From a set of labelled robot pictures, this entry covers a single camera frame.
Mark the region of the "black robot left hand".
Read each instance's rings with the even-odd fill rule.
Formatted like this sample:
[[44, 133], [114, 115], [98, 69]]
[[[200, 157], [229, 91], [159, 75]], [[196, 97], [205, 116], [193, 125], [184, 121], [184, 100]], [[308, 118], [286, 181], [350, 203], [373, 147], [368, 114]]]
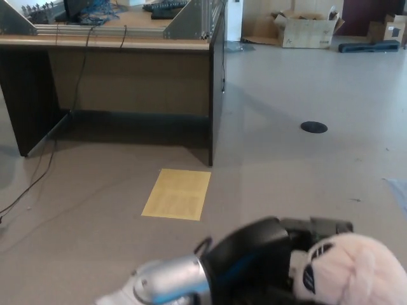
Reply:
[[289, 277], [291, 254], [353, 232], [346, 220], [265, 217], [225, 237], [201, 256], [213, 304], [302, 304]]

